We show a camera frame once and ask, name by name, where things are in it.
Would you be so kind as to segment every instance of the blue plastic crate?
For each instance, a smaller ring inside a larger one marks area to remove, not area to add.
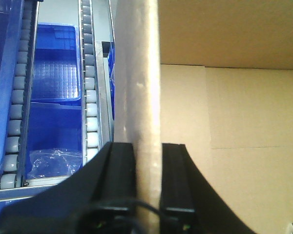
[[[0,175],[21,35],[23,0],[0,0]]]
[[[32,102],[80,105],[80,50],[75,26],[38,25]]]
[[[112,116],[115,118],[115,44],[112,42],[108,53],[109,85],[111,91]]]
[[[31,171],[30,152],[66,149],[82,152],[82,108],[51,103],[31,103],[26,174]]]

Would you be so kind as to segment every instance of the gray floor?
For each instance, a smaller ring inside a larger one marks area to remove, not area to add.
[[[110,41],[108,0],[92,0],[95,40]],[[78,0],[44,0],[39,8],[39,22],[78,26]]]

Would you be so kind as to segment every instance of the gray roller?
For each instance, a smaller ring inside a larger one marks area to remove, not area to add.
[[[3,158],[3,170],[15,172],[18,169],[18,155],[5,155]]]
[[[86,103],[96,103],[97,92],[95,90],[86,90]]]
[[[87,149],[87,160],[90,161],[97,153],[98,153],[97,148],[89,148]]]
[[[18,52],[18,63],[27,63],[28,60],[28,53],[25,51]]]
[[[96,132],[87,133],[87,147],[94,148],[99,146],[99,135]]]
[[[86,5],[84,5],[84,6],[83,6],[83,13],[84,13],[85,15],[90,15],[90,14],[91,14],[90,6],[86,6]]]
[[[84,33],[84,43],[92,44],[92,34]]]
[[[90,15],[83,15],[83,23],[91,24],[91,16]]]
[[[93,45],[92,44],[84,44],[84,53],[88,54],[88,55],[92,55],[93,54]]]
[[[23,105],[11,105],[10,119],[21,119]]]
[[[86,90],[91,90],[95,88],[94,78],[86,77],[84,79],[84,88]]]
[[[18,76],[18,77],[26,76],[26,64],[16,64],[15,76]]]
[[[8,134],[10,136],[21,135],[21,120],[10,120],[9,121]]]
[[[12,99],[12,104],[23,104],[24,90],[13,90],[11,99]]]
[[[21,31],[21,40],[30,40],[30,30],[22,29],[22,31]]]
[[[84,64],[87,66],[94,65],[94,55],[84,55]]]
[[[85,66],[86,67],[86,77],[91,77],[94,78],[95,77],[95,67],[94,66]]]
[[[87,103],[86,109],[87,117],[96,117],[98,115],[98,106],[96,103]]]
[[[97,132],[99,128],[97,117],[88,117],[87,120],[87,132]]]
[[[25,89],[25,77],[14,77],[13,89],[24,90]]]
[[[28,52],[28,44],[29,44],[29,41],[27,41],[27,40],[20,40],[19,51],[26,51],[26,52]]]
[[[31,20],[32,11],[31,10],[24,10],[23,11],[23,20]]]
[[[33,8],[33,2],[32,1],[25,1],[24,2],[24,9],[25,10],[31,10]]]
[[[91,24],[85,23],[84,24],[84,33],[92,34],[92,27]]]
[[[7,137],[5,141],[5,151],[8,154],[17,153],[19,151],[19,141],[20,141],[19,136]]]
[[[90,6],[90,1],[89,0],[83,0],[83,5],[84,6]]]
[[[23,19],[21,28],[22,29],[30,29],[31,21],[29,19]]]
[[[0,189],[14,189],[16,184],[16,174],[4,174],[0,180]]]

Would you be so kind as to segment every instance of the plastic bag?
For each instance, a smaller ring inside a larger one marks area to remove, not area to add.
[[[70,152],[66,149],[31,151],[29,158],[32,170],[27,174],[27,179],[70,176],[83,163],[81,152]]]

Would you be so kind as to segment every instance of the cardboard box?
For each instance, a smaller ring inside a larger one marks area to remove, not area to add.
[[[160,0],[158,10],[156,0],[127,0],[115,29],[115,140],[134,143],[139,197],[158,205],[161,142],[184,143],[242,221],[259,234],[285,233],[293,1]],[[141,218],[158,230],[155,217]]]

